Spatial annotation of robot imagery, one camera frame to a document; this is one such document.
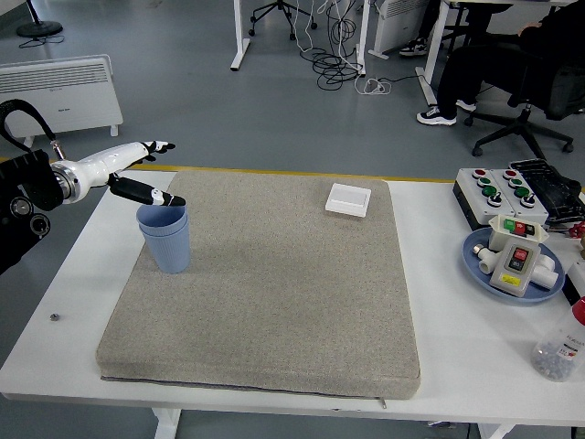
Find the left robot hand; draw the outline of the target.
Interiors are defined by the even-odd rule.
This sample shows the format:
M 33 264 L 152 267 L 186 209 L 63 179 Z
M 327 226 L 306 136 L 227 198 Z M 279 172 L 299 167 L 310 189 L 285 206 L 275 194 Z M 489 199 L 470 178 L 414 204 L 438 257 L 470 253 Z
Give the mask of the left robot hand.
M 80 161 L 55 162 L 54 173 L 63 176 L 64 201 L 76 203 L 93 187 L 108 186 L 112 194 L 144 205 L 185 206 L 186 201 L 143 182 L 120 177 L 119 172 L 143 160 L 154 161 L 154 153 L 164 154 L 176 146 L 166 141 L 132 142 L 100 151 Z

